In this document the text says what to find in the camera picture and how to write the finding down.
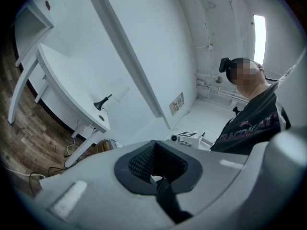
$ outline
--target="person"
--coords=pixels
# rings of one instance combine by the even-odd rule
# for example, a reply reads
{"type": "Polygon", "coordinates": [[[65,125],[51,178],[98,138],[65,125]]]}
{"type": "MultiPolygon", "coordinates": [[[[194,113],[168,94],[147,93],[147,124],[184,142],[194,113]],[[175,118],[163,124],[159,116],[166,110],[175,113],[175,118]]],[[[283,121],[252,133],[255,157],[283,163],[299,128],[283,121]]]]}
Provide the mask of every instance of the person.
{"type": "MultiPolygon", "coordinates": [[[[233,59],[226,75],[249,103],[229,120],[211,151],[249,155],[255,144],[269,141],[281,130],[274,93],[278,81],[269,84],[263,66],[246,58],[233,59]]],[[[290,122],[284,110],[282,116],[288,128],[290,122]]]]}

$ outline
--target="white device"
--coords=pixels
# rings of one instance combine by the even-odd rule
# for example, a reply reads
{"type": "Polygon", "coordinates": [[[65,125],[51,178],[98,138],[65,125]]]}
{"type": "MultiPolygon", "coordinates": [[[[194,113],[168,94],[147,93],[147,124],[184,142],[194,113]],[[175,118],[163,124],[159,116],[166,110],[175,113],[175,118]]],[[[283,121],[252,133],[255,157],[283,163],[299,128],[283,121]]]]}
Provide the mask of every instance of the white device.
{"type": "Polygon", "coordinates": [[[183,132],[178,135],[171,135],[171,141],[180,145],[186,145],[199,149],[200,135],[194,132],[183,132]]]}

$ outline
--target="desk leg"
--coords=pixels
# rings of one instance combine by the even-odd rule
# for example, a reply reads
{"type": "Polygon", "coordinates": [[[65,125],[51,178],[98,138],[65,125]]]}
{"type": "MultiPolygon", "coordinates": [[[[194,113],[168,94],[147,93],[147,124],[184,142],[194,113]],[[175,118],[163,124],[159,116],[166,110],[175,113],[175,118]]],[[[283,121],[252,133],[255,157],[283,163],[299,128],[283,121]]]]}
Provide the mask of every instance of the desk leg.
{"type": "Polygon", "coordinates": [[[29,79],[29,76],[31,75],[34,67],[38,64],[37,59],[34,61],[34,63],[29,67],[29,68],[24,68],[23,72],[21,73],[18,82],[15,86],[14,89],[14,93],[11,99],[11,105],[10,105],[10,110],[9,110],[9,117],[8,120],[10,122],[10,124],[12,124],[15,120],[15,116],[16,116],[16,109],[18,106],[18,102],[20,99],[20,96],[23,92],[25,83],[27,82],[27,80],[29,79]]]}
{"type": "Polygon", "coordinates": [[[31,48],[34,47],[34,45],[37,43],[37,41],[50,29],[51,27],[43,28],[38,32],[37,35],[33,38],[31,43],[23,50],[21,55],[18,57],[18,59],[15,62],[15,67],[19,67],[20,63],[25,59],[25,57],[28,55],[31,48]]]}
{"type": "Polygon", "coordinates": [[[101,135],[100,131],[95,131],[93,134],[89,136],[88,139],[86,139],[85,142],[81,144],[80,147],[67,159],[65,162],[65,167],[69,168],[72,166],[72,164],[86,151],[90,148],[90,146],[97,141],[99,136],[101,135]]]}
{"type": "Polygon", "coordinates": [[[38,92],[37,94],[37,97],[35,98],[35,103],[37,104],[39,102],[39,100],[42,98],[45,90],[48,88],[49,84],[48,82],[46,81],[43,85],[43,87],[40,89],[40,91],[38,92]]]}
{"type": "Polygon", "coordinates": [[[76,128],[76,130],[71,135],[71,138],[75,138],[78,134],[81,133],[81,131],[85,128],[85,125],[83,123],[80,123],[80,125],[76,128]]]}

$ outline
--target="wooden floor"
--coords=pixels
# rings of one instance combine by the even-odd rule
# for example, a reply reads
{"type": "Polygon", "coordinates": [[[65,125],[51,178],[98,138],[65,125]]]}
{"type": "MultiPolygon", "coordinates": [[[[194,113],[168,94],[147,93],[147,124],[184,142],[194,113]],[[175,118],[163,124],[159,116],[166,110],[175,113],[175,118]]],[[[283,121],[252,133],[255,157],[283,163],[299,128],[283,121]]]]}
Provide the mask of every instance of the wooden floor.
{"type": "MultiPolygon", "coordinates": [[[[48,177],[50,166],[64,168],[67,158],[66,147],[73,144],[71,133],[60,126],[40,104],[35,104],[34,96],[25,87],[17,109],[15,122],[10,125],[8,113],[11,97],[20,76],[15,67],[16,57],[13,50],[12,35],[8,35],[0,55],[0,157],[1,162],[11,170],[30,174],[36,172],[48,177]]],[[[75,151],[82,143],[76,138],[76,144],[69,147],[75,151]]],[[[7,171],[12,184],[33,196],[29,187],[29,176],[7,171]]],[[[31,186],[35,194],[40,190],[39,176],[31,177],[31,186]]]]}

